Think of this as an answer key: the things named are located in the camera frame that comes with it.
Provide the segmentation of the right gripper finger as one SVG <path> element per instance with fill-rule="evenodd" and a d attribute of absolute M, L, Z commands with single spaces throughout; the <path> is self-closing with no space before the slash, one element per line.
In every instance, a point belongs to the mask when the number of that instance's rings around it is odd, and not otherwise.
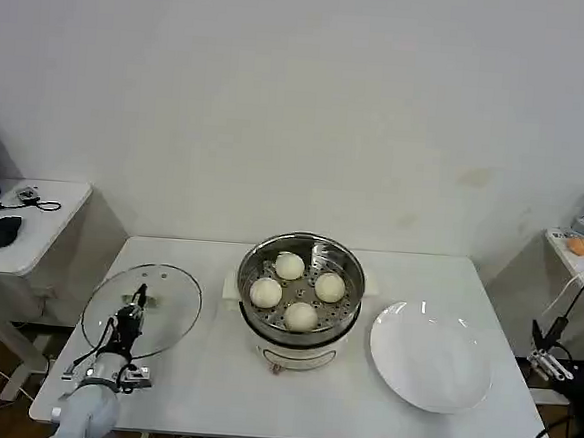
<path fill-rule="evenodd" d="M 566 321 L 555 321 L 546 334 L 536 320 L 532 321 L 533 349 L 528 356 L 531 368 L 543 380 L 562 381 L 570 372 L 549 352 L 558 348 L 559 339 L 567 326 Z"/>

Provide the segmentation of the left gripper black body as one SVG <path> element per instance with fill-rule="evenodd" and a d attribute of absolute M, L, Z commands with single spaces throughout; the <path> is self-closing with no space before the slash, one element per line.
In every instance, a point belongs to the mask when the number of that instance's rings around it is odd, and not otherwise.
<path fill-rule="evenodd" d="M 142 334 L 144 320 L 143 308 L 138 304 L 129 304 L 118 310 L 116 314 L 115 332 L 111 335 L 111 351 L 129 356 L 134 341 Z"/>

